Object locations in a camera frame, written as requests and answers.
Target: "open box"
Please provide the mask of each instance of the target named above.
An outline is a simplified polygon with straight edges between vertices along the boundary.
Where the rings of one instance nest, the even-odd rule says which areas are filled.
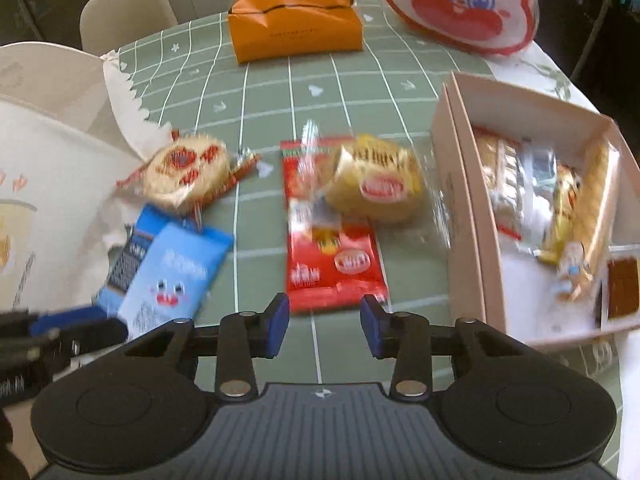
[[[555,297],[552,288],[557,283],[556,270],[530,255],[500,251],[471,124],[510,139],[531,139],[553,148],[564,164],[578,170],[582,169],[588,141],[606,135],[620,152],[622,168],[612,245],[640,244],[640,170],[612,119],[524,88],[453,74],[444,84],[431,129],[438,167],[444,166],[443,160],[449,167],[440,170],[440,178],[452,201],[452,316],[475,317],[540,349],[560,348],[639,327],[640,315],[597,326],[593,301],[586,308],[566,305],[559,310],[550,300],[550,296]],[[462,161],[456,158],[451,138],[457,140]],[[460,168],[470,200],[471,225],[461,218],[465,193],[460,189]],[[475,239],[475,251],[467,246],[469,236]]]

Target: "black circular cover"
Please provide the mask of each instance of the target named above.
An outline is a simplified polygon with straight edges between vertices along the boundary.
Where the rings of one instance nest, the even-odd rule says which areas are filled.
[[[441,413],[460,446],[517,469],[596,457],[616,427],[602,387],[535,355],[492,358],[471,370],[444,392]]]
[[[33,432],[51,460],[91,472],[139,469],[185,449],[203,427],[203,393],[153,359],[94,369],[48,386],[33,405]]]

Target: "cartoon character pillow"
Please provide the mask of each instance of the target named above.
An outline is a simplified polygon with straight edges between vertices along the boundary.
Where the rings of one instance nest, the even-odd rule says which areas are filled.
[[[480,54],[525,48],[538,26],[537,0],[387,0],[410,25]]]

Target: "blue snack package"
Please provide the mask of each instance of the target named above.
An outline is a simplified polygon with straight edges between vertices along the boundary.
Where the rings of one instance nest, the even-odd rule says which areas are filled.
[[[96,303],[136,338],[179,317],[193,319],[233,237],[146,206]]]

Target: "green tablecloth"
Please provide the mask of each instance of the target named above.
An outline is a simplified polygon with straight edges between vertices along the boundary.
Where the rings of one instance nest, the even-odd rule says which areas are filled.
[[[205,214],[207,224],[232,232],[233,253],[201,307],[198,324],[217,324],[237,310],[262,310],[284,288],[287,222],[278,144],[299,138],[309,120],[324,136],[370,133],[407,144],[429,144],[431,117],[442,81],[453,70],[492,76],[476,56],[416,36],[379,0],[359,0],[364,50],[268,60],[238,66],[226,14],[185,23],[120,49],[149,119],[182,132],[206,132],[232,150],[258,150],[275,170],[249,178],[235,195]],[[420,244],[379,235],[395,310],[451,322],[446,261]],[[593,362],[591,348],[566,352],[578,369]],[[212,388],[214,359],[201,360],[198,384]],[[391,378],[394,361],[369,354],[357,312],[296,317],[280,356],[254,362],[258,381],[355,382]],[[599,379],[622,411],[617,366]],[[449,360],[434,361],[434,386],[452,381]],[[620,425],[604,455],[615,470]]]

